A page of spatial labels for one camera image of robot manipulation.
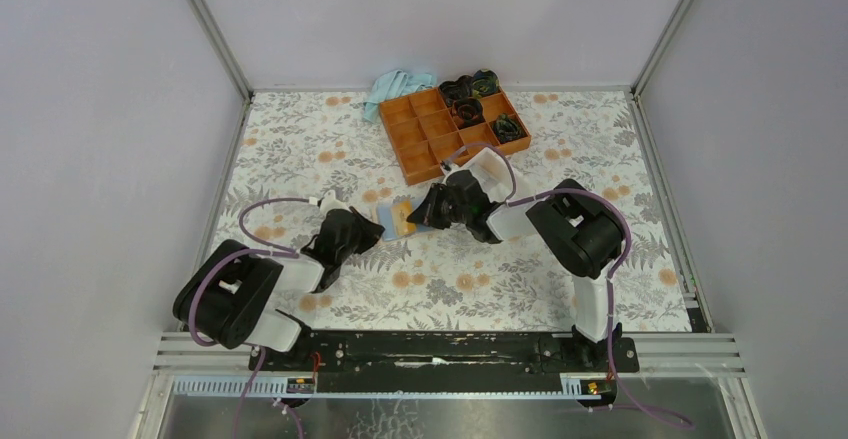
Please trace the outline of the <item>beige card holder wallet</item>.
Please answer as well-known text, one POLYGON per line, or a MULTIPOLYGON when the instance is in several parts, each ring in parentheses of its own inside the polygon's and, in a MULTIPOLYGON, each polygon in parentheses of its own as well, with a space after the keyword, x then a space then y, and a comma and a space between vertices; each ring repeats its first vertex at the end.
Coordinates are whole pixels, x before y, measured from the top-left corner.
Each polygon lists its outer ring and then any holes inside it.
POLYGON ((393 204, 378 204, 373 209, 373 217, 384 228, 381 236, 383 242, 408 239, 419 234, 434 232, 434 229, 407 221, 421 203, 422 198, 404 199, 393 204))

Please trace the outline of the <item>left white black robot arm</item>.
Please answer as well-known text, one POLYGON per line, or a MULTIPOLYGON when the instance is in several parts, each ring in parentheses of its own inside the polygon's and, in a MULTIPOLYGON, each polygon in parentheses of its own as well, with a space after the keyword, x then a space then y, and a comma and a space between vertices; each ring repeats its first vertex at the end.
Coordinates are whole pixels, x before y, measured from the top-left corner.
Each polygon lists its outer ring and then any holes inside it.
POLYGON ((352 207, 324 214, 317 234, 297 253, 251 249, 225 240, 178 293, 172 313, 203 347, 272 349, 288 370, 309 360, 307 326, 272 304, 282 291, 322 293, 353 255, 372 249, 385 228, 352 207))

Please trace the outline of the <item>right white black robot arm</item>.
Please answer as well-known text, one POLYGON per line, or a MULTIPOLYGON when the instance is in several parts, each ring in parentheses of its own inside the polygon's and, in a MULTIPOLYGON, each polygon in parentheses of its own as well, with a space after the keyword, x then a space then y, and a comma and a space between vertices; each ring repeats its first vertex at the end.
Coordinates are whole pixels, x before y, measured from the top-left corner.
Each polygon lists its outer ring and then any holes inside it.
POLYGON ((464 226, 479 242, 539 236, 572 276, 578 312, 575 361, 597 371, 613 357, 620 336, 612 278, 632 248, 623 215, 605 198, 574 179, 520 199, 498 199, 470 171, 457 171, 430 187, 405 222, 430 229, 464 226))

